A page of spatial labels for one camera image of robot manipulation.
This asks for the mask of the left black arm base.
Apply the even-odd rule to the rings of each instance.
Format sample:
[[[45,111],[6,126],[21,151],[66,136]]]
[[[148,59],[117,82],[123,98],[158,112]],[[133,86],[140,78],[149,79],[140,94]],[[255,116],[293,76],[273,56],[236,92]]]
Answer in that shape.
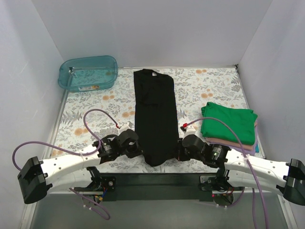
[[[91,182],[86,187],[81,187],[80,191],[114,191],[116,187],[116,177],[99,176],[92,177]]]

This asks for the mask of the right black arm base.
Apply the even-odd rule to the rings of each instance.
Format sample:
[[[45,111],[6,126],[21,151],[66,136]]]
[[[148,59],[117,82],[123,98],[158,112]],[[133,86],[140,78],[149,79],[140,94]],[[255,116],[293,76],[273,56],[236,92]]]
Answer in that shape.
[[[199,189],[202,191],[230,192],[233,189],[241,191],[243,186],[233,186],[229,183],[229,177],[220,177],[212,175],[198,175]]]

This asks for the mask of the black t shirt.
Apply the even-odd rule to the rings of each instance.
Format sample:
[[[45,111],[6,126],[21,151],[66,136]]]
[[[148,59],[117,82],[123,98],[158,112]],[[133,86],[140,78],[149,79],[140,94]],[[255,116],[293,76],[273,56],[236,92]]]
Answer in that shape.
[[[173,78],[150,69],[135,71],[135,132],[145,162],[156,167],[174,157],[178,119]]]

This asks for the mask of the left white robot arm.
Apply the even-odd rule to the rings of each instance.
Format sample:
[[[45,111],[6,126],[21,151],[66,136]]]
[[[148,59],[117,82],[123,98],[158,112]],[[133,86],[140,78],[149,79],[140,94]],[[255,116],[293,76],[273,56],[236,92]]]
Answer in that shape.
[[[108,135],[84,149],[56,158],[28,159],[17,178],[25,204],[36,203],[51,192],[73,188],[80,192],[113,191],[115,178],[107,178],[97,166],[126,155],[143,153],[138,135],[131,129]]]

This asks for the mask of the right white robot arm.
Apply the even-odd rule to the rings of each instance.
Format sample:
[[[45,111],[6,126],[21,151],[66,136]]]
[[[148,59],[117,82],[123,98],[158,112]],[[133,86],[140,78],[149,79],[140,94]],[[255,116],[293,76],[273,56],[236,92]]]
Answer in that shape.
[[[217,172],[201,181],[204,191],[227,191],[248,187],[281,195],[287,201],[305,204],[305,166],[297,159],[277,162],[243,156],[241,152],[219,144],[207,144],[196,135],[178,141],[180,161],[195,159],[216,168]]]

